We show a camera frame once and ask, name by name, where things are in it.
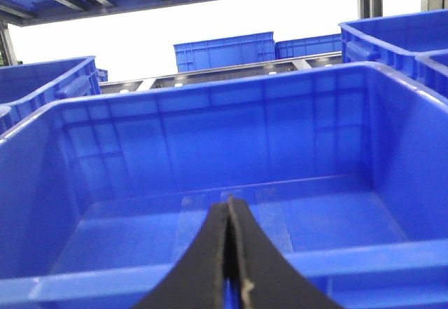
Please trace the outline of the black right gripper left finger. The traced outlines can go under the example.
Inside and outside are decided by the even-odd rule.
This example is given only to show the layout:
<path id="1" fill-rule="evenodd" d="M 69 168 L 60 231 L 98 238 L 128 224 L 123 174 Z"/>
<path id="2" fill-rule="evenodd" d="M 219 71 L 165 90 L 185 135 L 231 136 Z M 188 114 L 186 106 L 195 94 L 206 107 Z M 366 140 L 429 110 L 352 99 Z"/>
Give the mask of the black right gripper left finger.
<path id="1" fill-rule="evenodd" d="M 135 308 L 222 308 L 228 207 L 213 204 L 185 254 Z"/>

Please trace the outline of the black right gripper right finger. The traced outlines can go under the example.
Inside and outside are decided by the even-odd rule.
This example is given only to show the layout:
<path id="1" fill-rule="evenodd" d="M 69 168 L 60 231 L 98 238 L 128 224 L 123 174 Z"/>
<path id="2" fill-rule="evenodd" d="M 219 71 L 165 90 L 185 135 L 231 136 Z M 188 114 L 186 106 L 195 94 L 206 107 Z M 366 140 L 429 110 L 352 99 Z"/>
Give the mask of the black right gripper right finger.
<path id="1" fill-rule="evenodd" d="M 247 202 L 227 199 L 240 308 L 340 308 L 284 258 Z"/>

